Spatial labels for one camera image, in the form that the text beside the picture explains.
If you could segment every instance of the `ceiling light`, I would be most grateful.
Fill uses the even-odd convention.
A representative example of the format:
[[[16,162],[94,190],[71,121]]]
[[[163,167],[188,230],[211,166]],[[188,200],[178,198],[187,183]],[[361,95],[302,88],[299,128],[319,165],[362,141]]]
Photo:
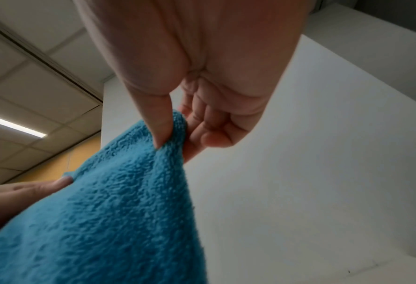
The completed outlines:
[[[23,126],[14,124],[12,122],[3,120],[1,118],[0,118],[0,124],[3,125],[3,126],[9,127],[9,128],[13,128],[13,129],[16,129],[16,130],[19,130],[19,131],[22,131],[22,132],[25,132],[25,133],[28,133],[28,134],[37,136],[39,138],[43,138],[44,136],[46,136],[46,134],[44,134],[44,133],[34,131],[34,130],[30,129],[30,128],[27,128],[27,127],[23,127]]]

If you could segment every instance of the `blue towel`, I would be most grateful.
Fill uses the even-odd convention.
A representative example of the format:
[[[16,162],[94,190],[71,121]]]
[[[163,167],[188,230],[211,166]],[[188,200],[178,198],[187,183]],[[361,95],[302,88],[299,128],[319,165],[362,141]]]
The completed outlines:
[[[0,283],[207,283],[174,124],[157,151],[132,126],[1,229]]]

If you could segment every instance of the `towel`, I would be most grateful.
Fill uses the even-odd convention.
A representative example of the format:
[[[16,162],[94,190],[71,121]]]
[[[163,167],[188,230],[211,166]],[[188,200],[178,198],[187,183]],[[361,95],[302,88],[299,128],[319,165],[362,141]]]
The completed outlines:
[[[0,230],[0,283],[204,284],[204,252],[174,112],[159,150],[144,122],[89,158],[74,183]]]

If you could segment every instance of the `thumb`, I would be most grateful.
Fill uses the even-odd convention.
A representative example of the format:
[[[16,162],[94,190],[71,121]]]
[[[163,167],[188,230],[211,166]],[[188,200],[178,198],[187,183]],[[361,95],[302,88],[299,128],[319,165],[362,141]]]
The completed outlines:
[[[66,176],[55,182],[38,182],[22,189],[0,193],[0,219],[11,218],[19,214],[35,202],[63,189],[72,182],[72,177]]]
[[[170,95],[150,95],[128,85],[127,89],[152,133],[153,145],[156,149],[161,148],[169,140],[174,127]]]

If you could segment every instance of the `terry cloth fabric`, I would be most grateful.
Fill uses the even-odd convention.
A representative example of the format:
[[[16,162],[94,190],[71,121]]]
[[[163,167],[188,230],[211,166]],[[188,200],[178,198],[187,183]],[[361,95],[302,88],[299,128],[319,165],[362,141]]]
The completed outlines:
[[[153,148],[143,122],[71,173],[74,183],[0,230],[0,283],[204,284],[183,170],[186,123]]]

